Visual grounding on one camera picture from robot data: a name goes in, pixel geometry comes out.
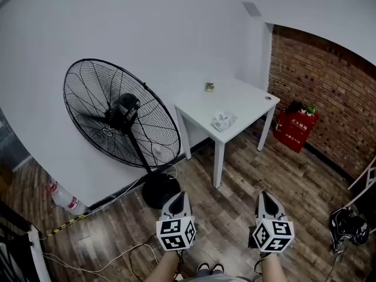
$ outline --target red box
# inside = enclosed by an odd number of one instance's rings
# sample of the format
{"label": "red box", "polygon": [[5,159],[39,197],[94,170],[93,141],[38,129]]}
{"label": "red box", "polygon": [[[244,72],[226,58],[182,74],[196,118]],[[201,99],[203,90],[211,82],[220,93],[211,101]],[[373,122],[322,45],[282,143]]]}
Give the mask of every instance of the red box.
{"label": "red box", "polygon": [[278,117],[274,137],[289,148],[300,152],[317,119],[316,113],[308,116],[299,111],[287,115],[283,110]]}

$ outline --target table leg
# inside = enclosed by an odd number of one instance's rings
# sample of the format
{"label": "table leg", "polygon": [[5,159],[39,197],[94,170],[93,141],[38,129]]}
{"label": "table leg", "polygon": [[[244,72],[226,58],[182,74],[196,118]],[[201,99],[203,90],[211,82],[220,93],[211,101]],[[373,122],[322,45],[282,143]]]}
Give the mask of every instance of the table leg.
{"label": "table leg", "polygon": [[189,160],[192,156],[190,154],[190,144],[189,144],[187,128],[184,123],[184,118],[182,114],[179,112],[179,109],[178,108],[175,108],[175,109],[176,109],[177,122],[179,124],[180,134],[182,135],[184,154],[186,155],[186,159]]}
{"label": "table leg", "polygon": [[265,124],[264,124],[263,133],[261,134],[261,138],[260,138],[260,141],[259,141],[258,147],[257,147],[257,150],[259,152],[263,150],[264,143],[265,143],[265,140],[266,140],[266,136],[268,135],[268,131],[269,131],[269,128],[270,128],[270,123],[271,123],[271,120],[273,118],[274,110],[275,109],[276,109],[276,106],[273,106],[268,111],[268,115],[266,116],[266,121],[265,121]]}
{"label": "table leg", "polygon": [[214,188],[218,188],[221,185],[223,156],[224,156],[224,143],[216,141],[216,152],[214,155],[214,173],[213,173]]}

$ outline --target brick wall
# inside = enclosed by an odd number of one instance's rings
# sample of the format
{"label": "brick wall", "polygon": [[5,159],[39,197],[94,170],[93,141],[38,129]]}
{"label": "brick wall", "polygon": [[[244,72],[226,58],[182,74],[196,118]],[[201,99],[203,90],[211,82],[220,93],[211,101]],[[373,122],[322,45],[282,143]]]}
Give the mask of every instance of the brick wall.
{"label": "brick wall", "polygon": [[275,26],[268,91],[316,105],[320,120],[308,143],[357,177],[375,155],[376,67],[310,33]]}

